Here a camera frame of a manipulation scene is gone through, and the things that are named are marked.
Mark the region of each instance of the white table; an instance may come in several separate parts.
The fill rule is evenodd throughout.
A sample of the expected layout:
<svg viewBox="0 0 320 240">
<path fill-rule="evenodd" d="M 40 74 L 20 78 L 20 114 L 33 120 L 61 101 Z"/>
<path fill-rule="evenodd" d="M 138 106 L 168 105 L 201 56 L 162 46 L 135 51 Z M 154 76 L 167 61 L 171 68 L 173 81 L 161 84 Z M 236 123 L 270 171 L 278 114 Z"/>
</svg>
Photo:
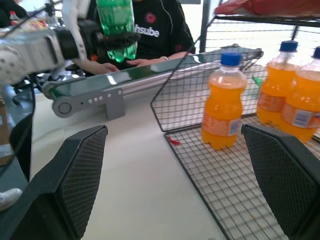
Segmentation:
<svg viewBox="0 0 320 240">
<path fill-rule="evenodd" d="M 150 108 L 157 90 L 129 96 L 126 116 L 102 109 L 61 119 L 39 95 L 33 123 L 32 174 L 64 139 L 107 125 L 100 186 L 84 240 L 223 240 L 215 220 L 164 139 Z"/>
</svg>

